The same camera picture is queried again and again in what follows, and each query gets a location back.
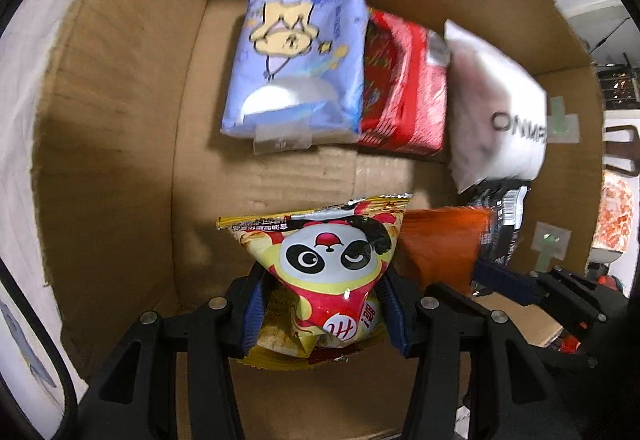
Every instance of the blue tissue package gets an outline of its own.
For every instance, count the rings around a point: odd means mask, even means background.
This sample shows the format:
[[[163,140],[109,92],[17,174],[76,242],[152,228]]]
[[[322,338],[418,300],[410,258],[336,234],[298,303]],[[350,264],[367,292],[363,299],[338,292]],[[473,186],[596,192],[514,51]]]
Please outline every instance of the blue tissue package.
[[[368,19],[365,0],[249,0],[222,133],[257,140],[260,126],[302,127],[355,141]]]

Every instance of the wire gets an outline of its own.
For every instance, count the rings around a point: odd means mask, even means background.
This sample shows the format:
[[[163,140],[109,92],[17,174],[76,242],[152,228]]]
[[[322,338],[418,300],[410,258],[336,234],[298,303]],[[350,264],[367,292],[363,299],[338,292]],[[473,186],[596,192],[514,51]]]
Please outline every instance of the wire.
[[[627,17],[626,19],[624,19],[622,21],[622,23],[620,23],[618,26],[616,26],[615,28],[613,28],[613,31],[606,36],[604,39],[602,39],[602,41],[600,41],[598,44],[596,44],[590,51],[589,51],[589,55],[593,54],[594,51],[596,51],[599,47],[601,47],[605,42],[607,42],[607,40],[610,38],[610,36],[612,36],[615,32],[618,31],[618,28],[620,28],[620,26],[622,26],[624,23],[626,23],[629,19],[631,19],[631,17]]]
[[[71,375],[69,375],[69,372],[66,369],[65,361],[62,360],[62,356],[60,355],[58,348],[51,340],[51,337],[47,333],[42,321],[40,321],[40,318],[27,301],[24,293],[20,290],[18,283],[15,282],[14,277],[2,261],[2,258],[0,258],[0,282],[9,294],[9,297],[18,307],[20,313],[26,319],[27,324],[31,327],[31,330],[33,330],[33,333],[40,341],[40,344],[42,344],[42,347],[49,356],[54,369],[58,373],[58,378],[62,385],[62,391],[65,396],[65,409],[62,413],[62,420],[60,421],[58,430],[52,436],[51,440],[70,439],[78,421],[78,400],[76,399],[76,390],[74,389],[73,382],[71,381]]]

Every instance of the panda nose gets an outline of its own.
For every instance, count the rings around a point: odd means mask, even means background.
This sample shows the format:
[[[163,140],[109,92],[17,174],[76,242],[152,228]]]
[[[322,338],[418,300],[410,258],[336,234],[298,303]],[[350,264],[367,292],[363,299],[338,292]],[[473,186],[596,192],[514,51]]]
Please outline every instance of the panda nose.
[[[333,252],[334,249],[331,247],[341,244],[342,242],[340,241],[340,238],[331,232],[323,232],[322,234],[318,234],[318,237],[316,237],[316,246],[323,245],[327,247],[327,252]]]

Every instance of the orange package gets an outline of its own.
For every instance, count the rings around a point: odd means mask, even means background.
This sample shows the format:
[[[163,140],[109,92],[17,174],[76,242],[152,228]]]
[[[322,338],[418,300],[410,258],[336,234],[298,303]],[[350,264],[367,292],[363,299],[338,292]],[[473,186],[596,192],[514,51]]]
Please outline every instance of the orange package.
[[[396,270],[421,289],[441,281],[468,295],[491,213],[475,207],[406,211],[394,258]]]

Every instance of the cardboard box wall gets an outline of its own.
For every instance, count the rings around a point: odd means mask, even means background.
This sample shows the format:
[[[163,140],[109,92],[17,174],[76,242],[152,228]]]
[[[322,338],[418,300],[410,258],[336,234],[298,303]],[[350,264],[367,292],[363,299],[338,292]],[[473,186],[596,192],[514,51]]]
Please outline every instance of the cardboard box wall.
[[[580,143],[547,148],[513,267],[531,270],[543,221],[572,231],[564,266],[582,271],[600,198],[602,103],[590,59],[553,1],[367,1],[439,31],[455,20],[578,114]],[[405,191],[417,208],[456,201],[439,163],[339,147],[254,157],[251,142],[221,136],[245,7],[75,0],[63,22],[38,106],[33,187],[47,278],[82,376],[142,311],[189,309],[248,271],[252,259],[214,229],[218,216]],[[397,431],[414,371],[388,345],[308,373],[233,370],[248,438],[286,439]]]

